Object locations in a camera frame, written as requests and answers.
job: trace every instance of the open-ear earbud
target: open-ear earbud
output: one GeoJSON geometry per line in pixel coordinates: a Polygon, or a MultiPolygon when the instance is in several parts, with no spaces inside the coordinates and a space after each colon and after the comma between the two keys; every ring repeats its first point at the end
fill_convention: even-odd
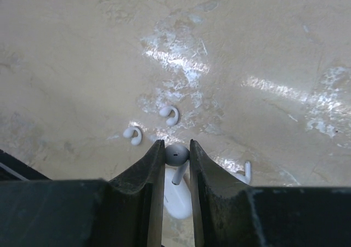
{"type": "Polygon", "coordinates": [[[243,183],[250,184],[251,181],[251,163],[250,161],[245,162],[245,175],[234,173],[234,177],[238,180],[242,181],[243,183]]]}
{"type": "Polygon", "coordinates": [[[178,109],[176,109],[174,106],[165,106],[160,110],[160,116],[161,117],[168,117],[171,112],[174,112],[174,117],[170,117],[167,119],[166,124],[169,125],[170,127],[176,125],[179,120],[179,112],[178,109]]]}
{"type": "Polygon", "coordinates": [[[127,129],[123,132],[123,136],[124,136],[125,138],[127,138],[127,139],[130,139],[130,138],[133,137],[133,138],[131,139],[131,144],[132,144],[133,146],[139,145],[139,144],[141,143],[141,139],[143,138],[143,135],[142,135],[140,129],[137,128],[137,127],[129,127],[129,128],[127,128],[127,129]],[[138,135],[135,136],[135,137],[133,137],[135,131],[138,133],[138,135]]]}

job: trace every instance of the marble floor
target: marble floor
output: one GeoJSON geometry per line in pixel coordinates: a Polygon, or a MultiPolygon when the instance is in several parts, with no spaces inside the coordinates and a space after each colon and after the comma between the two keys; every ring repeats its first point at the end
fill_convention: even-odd
{"type": "MultiPolygon", "coordinates": [[[[254,186],[349,186],[350,42],[351,0],[0,0],[0,149],[110,179],[196,139],[254,186]]],[[[165,211],[163,243],[193,246],[191,218],[165,211]]]]}

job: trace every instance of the earbud stem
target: earbud stem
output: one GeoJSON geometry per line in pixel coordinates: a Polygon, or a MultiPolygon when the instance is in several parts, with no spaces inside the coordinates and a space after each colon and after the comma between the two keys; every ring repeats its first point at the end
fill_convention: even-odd
{"type": "Polygon", "coordinates": [[[181,165],[177,168],[177,170],[174,173],[173,179],[172,179],[172,183],[174,185],[180,184],[188,165],[189,165],[189,161],[187,160],[183,165],[181,165]]]}

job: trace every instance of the earbud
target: earbud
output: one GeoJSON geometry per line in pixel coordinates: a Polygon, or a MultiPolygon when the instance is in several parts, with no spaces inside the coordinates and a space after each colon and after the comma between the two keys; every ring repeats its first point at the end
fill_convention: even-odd
{"type": "Polygon", "coordinates": [[[243,183],[250,184],[251,181],[251,163],[250,161],[245,162],[245,176],[239,173],[234,173],[234,177],[238,180],[242,181],[243,183]]]}
{"type": "Polygon", "coordinates": [[[141,143],[141,139],[143,138],[143,135],[142,135],[142,133],[141,133],[139,128],[137,128],[137,127],[129,127],[123,132],[123,136],[125,138],[127,138],[127,139],[130,139],[134,135],[134,131],[136,131],[138,133],[138,136],[133,137],[131,139],[131,144],[133,146],[137,146],[137,145],[139,145],[141,143]]]}
{"type": "Polygon", "coordinates": [[[177,171],[174,173],[172,183],[179,185],[183,179],[184,173],[189,166],[189,150],[180,144],[172,144],[166,147],[166,164],[177,166],[177,171]]]}
{"type": "Polygon", "coordinates": [[[179,120],[178,109],[176,109],[174,106],[165,106],[160,110],[161,117],[168,117],[172,111],[174,111],[174,114],[175,114],[174,117],[168,118],[166,121],[166,124],[169,125],[170,127],[178,123],[178,120],[179,120]]]}

